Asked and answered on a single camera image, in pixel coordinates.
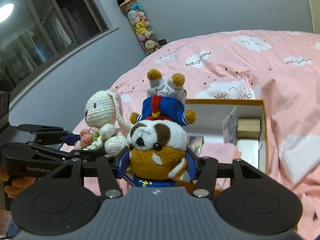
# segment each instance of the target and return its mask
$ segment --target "human hand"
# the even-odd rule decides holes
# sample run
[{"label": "human hand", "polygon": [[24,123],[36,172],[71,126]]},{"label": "human hand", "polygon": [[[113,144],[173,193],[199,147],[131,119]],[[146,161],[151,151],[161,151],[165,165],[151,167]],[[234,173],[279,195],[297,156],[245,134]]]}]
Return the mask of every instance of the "human hand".
[{"label": "human hand", "polygon": [[[6,182],[9,179],[9,174],[3,165],[0,165],[0,180]],[[21,177],[12,180],[11,185],[4,186],[4,191],[9,198],[15,198],[24,189],[31,186],[35,182],[35,178]]]}]

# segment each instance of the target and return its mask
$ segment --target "plush dog's eye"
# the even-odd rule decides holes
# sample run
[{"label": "plush dog's eye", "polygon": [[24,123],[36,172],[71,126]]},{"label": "plush dog's eye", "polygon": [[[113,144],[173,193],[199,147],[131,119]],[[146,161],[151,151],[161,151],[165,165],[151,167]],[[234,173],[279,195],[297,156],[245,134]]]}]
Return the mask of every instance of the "plush dog's eye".
[{"label": "plush dog's eye", "polygon": [[153,149],[156,151],[156,152],[160,152],[162,150],[162,145],[161,144],[158,144],[158,143],[155,143],[153,145]]}]

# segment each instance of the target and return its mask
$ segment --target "metal screw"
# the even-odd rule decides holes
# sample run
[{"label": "metal screw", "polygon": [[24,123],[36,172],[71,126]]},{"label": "metal screw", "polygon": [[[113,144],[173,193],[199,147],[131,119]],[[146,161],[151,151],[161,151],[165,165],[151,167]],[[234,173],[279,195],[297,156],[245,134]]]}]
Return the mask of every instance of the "metal screw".
[{"label": "metal screw", "polygon": [[209,191],[204,188],[199,188],[193,191],[193,195],[196,197],[206,197],[209,195]]},{"label": "metal screw", "polygon": [[117,198],[121,196],[121,192],[117,189],[109,189],[105,192],[105,195],[108,198]]}]

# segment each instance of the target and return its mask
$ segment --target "window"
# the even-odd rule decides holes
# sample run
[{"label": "window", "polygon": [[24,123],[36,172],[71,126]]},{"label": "window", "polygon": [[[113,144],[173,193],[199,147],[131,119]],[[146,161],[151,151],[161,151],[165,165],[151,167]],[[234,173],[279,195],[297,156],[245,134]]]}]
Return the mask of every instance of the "window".
[{"label": "window", "polygon": [[107,30],[93,0],[0,0],[0,90],[22,90]]}]

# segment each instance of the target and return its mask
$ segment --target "pink bedspread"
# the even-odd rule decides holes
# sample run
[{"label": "pink bedspread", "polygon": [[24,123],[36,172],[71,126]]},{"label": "pink bedspread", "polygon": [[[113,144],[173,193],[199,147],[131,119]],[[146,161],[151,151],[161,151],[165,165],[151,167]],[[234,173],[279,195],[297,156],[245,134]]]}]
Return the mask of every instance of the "pink bedspread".
[{"label": "pink bedspread", "polygon": [[[299,144],[298,156],[303,160],[306,141],[311,138],[314,146],[320,146],[320,35],[234,31],[171,42],[112,86],[121,94],[127,122],[131,112],[141,112],[149,86],[146,73],[151,68],[160,70],[165,79],[183,73],[188,98],[265,100],[270,176],[299,196],[304,210],[298,232],[305,239],[315,239],[320,234],[320,167],[301,182],[291,183],[279,154],[280,149],[285,151],[292,145],[296,149]],[[76,130],[84,127],[82,121]],[[319,147],[308,150],[319,155]],[[88,187],[98,191],[97,184],[89,183]]]}]

